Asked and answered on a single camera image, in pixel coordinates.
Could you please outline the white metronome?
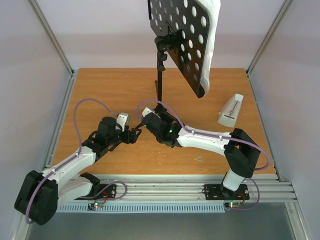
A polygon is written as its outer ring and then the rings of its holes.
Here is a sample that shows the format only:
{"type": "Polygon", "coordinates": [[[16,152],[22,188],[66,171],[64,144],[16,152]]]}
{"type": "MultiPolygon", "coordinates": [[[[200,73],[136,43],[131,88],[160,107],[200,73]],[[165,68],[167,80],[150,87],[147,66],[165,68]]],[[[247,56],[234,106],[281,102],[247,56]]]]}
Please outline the white metronome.
{"type": "Polygon", "coordinates": [[[236,93],[222,107],[217,122],[225,127],[233,128],[237,122],[244,96],[236,93]]]}

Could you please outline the black music stand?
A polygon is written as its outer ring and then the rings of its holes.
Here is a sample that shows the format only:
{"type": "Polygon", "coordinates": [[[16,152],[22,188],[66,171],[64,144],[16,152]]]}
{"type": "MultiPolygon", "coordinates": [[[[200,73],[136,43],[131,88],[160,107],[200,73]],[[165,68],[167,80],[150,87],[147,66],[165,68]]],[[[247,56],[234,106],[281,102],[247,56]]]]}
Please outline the black music stand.
{"type": "Polygon", "coordinates": [[[198,0],[149,0],[148,18],[156,37],[156,96],[162,101],[164,62],[170,57],[198,98],[205,95],[201,74],[209,36],[208,10],[198,0]]]}

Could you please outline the white sheet music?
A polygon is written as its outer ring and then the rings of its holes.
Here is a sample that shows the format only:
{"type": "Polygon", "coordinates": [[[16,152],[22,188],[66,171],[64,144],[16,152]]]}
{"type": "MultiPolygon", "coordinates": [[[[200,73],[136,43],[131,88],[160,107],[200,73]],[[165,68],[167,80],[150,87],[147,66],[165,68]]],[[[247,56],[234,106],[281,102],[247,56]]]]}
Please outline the white sheet music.
{"type": "Polygon", "coordinates": [[[198,2],[208,13],[209,21],[208,37],[205,44],[204,59],[200,75],[200,85],[204,89],[204,96],[206,96],[210,90],[210,70],[215,49],[216,31],[221,9],[221,1],[199,0],[198,2]]]}

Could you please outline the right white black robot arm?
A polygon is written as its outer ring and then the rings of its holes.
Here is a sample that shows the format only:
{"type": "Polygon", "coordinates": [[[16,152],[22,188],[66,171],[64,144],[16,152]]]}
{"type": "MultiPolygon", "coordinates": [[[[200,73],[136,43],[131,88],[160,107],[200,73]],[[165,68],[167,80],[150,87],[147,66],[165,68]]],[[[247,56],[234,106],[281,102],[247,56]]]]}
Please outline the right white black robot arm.
{"type": "Polygon", "coordinates": [[[198,148],[225,157],[229,170],[219,186],[219,192],[226,199],[236,196],[242,181],[253,176],[261,151],[242,129],[210,132],[181,125],[172,117],[162,119],[152,111],[142,116],[142,124],[160,144],[171,148],[198,148]]]}

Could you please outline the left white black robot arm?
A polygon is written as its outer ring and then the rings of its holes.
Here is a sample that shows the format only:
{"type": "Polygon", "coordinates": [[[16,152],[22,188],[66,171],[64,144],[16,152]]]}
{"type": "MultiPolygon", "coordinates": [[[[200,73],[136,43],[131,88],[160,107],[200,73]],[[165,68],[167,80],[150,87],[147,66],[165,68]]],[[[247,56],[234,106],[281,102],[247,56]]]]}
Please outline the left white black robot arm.
{"type": "Polygon", "coordinates": [[[72,178],[88,166],[93,165],[118,145],[134,144],[141,129],[126,125],[128,115],[117,118],[104,117],[97,130],[83,141],[69,157],[41,172],[30,171],[24,178],[14,208],[25,216],[30,225],[46,224],[57,209],[68,202],[81,199],[96,199],[101,193],[100,181],[89,173],[72,178]]]}

